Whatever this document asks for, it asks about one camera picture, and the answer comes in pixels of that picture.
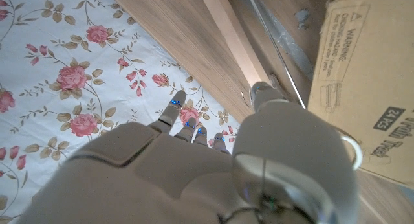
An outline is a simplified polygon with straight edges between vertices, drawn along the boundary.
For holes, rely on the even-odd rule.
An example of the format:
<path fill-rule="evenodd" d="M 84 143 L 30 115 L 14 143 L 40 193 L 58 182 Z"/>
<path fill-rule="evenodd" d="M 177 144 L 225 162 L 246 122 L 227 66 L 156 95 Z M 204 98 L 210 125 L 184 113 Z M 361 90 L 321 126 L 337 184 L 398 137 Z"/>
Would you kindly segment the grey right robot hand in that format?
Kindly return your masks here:
<path fill-rule="evenodd" d="M 356 223 L 353 138 L 266 82 L 232 151 L 189 120 L 170 135 L 186 95 L 147 126 L 122 124 L 77 150 L 20 223 Z"/>

